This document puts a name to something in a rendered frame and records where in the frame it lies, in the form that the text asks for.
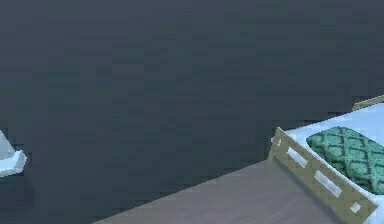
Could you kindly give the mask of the pale blue angular object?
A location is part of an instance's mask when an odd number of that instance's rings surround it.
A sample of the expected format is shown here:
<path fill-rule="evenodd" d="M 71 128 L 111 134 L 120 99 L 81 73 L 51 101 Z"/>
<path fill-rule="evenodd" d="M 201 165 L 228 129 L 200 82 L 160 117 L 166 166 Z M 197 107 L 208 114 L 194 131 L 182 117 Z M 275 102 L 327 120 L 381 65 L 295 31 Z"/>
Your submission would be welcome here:
<path fill-rule="evenodd" d="M 22 173 L 26 162 L 25 153 L 16 150 L 0 130 L 0 178 Z"/>

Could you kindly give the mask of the olive framed pale blue bed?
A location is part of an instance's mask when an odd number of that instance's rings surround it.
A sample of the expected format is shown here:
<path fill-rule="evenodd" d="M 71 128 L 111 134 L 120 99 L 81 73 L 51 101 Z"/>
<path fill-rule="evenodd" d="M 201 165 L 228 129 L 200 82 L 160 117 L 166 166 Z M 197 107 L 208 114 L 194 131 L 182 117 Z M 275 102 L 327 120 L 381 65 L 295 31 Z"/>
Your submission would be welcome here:
<path fill-rule="evenodd" d="M 364 190 L 306 143 L 307 137 L 337 126 L 384 146 L 384 95 L 356 103 L 347 114 L 288 131 L 277 128 L 269 159 L 279 160 L 345 224 L 384 224 L 384 195 Z"/>

